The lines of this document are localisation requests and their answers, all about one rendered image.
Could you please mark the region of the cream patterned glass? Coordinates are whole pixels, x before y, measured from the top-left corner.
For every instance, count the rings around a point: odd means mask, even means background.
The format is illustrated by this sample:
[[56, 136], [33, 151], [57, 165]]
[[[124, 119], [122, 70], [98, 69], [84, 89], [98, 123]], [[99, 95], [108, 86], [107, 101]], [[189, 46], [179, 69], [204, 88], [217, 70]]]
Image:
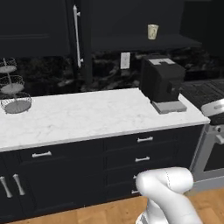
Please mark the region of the cream patterned glass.
[[149, 24], [148, 25], [148, 39], [154, 40], [157, 37], [158, 25]]

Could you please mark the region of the dark closed wall cabinet door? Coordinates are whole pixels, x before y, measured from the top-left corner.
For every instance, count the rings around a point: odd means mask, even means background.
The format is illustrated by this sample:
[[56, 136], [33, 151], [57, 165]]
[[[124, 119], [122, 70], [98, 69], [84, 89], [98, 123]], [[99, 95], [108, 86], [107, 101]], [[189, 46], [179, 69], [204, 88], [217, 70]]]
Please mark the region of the dark closed wall cabinet door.
[[0, 0], [0, 58], [69, 52], [66, 0]]

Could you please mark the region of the black coffee machine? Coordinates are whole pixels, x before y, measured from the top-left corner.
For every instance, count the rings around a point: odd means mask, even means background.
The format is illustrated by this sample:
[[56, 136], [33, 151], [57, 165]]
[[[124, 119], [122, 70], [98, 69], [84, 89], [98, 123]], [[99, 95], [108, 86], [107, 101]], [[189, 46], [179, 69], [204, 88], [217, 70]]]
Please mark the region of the black coffee machine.
[[186, 112], [179, 100], [186, 70], [168, 56], [149, 55], [142, 58], [139, 89], [160, 114]]

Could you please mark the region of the dark wide drawer front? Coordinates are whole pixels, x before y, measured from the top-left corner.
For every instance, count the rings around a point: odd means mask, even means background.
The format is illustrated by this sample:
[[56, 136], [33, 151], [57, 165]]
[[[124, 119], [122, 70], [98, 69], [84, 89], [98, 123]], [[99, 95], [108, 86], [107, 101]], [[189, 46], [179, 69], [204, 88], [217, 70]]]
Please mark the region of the dark wide drawer front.
[[[50, 157], [32, 157], [32, 153], [43, 153], [48, 151], [52, 153]], [[101, 155], [102, 152], [103, 141], [101, 139], [95, 139], [81, 142], [60, 143], [22, 149], [17, 153], [17, 156], [19, 162], [21, 164], [25, 164], [58, 158], [86, 158], [90, 156]]]

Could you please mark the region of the dark base cabinet door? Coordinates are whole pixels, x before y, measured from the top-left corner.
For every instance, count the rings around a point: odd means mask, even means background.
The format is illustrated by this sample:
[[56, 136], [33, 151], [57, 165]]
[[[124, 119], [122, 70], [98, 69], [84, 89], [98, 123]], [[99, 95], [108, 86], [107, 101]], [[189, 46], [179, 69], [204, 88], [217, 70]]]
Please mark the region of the dark base cabinet door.
[[100, 181], [103, 162], [97, 159], [62, 159], [30, 164], [14, 163], [13, 177], [18, 174], [25, 195], [19, 195], [27, 216], [39, 216], [92, 206], [105, 200], [104, 185]]
[[0, 224], [12, 221], [16, 214], [16, 204], [9, 188], [7, 171], [0, 158]]

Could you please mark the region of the white wall socket plate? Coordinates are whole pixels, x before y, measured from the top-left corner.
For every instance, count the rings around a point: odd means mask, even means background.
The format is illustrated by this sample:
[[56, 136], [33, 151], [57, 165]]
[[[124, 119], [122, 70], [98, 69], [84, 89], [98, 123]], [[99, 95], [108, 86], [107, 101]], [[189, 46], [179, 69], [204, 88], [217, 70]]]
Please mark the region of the white wall socket plate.
[[122, 52], [121, 53], [121, 69], [129, 69], [130, 68], [130, 53]]

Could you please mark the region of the dark open wall cabinet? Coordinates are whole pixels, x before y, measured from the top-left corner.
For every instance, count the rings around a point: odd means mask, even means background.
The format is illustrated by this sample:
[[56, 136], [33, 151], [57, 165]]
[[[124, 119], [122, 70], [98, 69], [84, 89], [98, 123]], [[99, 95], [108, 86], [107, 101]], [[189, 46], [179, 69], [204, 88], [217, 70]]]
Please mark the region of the dark open wall cabinet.
[[[198, 46], [180, 32], [185, 0], [92, 0], [91, 47], [97, 51], [147, 51]], [[148, 25], [158, 25], [148, 39]]]

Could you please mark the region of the dark open cabinet door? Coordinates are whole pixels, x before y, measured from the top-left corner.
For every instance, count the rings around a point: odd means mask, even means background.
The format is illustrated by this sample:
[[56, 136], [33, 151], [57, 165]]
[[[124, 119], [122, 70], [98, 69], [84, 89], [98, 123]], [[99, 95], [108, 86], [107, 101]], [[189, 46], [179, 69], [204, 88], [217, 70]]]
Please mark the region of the dark open cabinet door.
[[[67, 22], [69, 29], [70, 52], [73, 56], [73, 68], [79, 71], [86, 84], [93, 80], [92, 76], [92, 58], [91, 58], [91, 22], [90, 22], [90, 0], [66, 0], [67, 3]], [[73, 7], [77, 6], [80, 11], [78, 17], [80, 56], [83, 58], [81, 68], [77, 65], [76, 37], [74, 27]]]

